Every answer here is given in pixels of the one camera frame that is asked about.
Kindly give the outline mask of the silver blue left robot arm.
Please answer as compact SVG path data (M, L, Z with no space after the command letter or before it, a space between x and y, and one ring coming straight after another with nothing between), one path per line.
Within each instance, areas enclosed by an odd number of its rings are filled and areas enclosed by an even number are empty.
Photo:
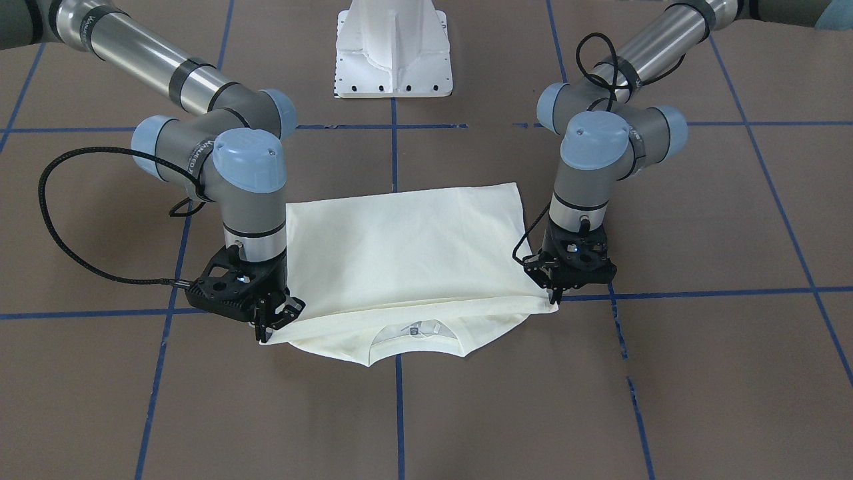
M851 28L850 1L672 1L620 48L600 31L576 46L582 78L552 84L537 103L537 121L559 136L552 197L539 215L541 248L517 259L558 305L567 291L610 285L605 215L613 188L669 161L688 142L688 122L667 105L636 107L648 85L676 71L695 45L739 19L817 30Z

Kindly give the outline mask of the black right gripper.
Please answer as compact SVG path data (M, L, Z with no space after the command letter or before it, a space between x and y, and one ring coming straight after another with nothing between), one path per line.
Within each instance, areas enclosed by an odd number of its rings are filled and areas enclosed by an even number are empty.
M289 297L287 252L261 262L241 259L235 245L222 248L185 292L190 305L244 323L257 323L257 340L301 316L307 304Z

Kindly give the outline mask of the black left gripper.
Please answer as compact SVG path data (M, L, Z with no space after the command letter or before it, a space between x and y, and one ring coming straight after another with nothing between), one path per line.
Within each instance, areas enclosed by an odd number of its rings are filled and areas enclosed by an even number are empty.
M549 289L551 305L560 305L568 289L606 285L616 275L616 265L608 257L605 227L572 232L549 223L542 249L522 258L522 267L539 287Z

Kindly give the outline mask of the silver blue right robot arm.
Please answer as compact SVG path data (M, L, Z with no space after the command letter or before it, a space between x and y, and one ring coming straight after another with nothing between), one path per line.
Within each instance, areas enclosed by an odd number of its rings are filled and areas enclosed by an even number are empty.
M52 240L77 264L126 285L182 289L208 313L252 326L267 343L301 316L305 303L287 286L287 168L283 140L295 132L293 102L277 90L253 91L192 57L111 1L3 1L2 49L63 43L140 79L189 121L156 115L134 130L130 148L74 149L43 170L39 207ZM186 191L196 210L219 204L225 244L198 279L134 279L100 270L70 249L54 227L47 181L62 162L86 154L134 158L144 172Z

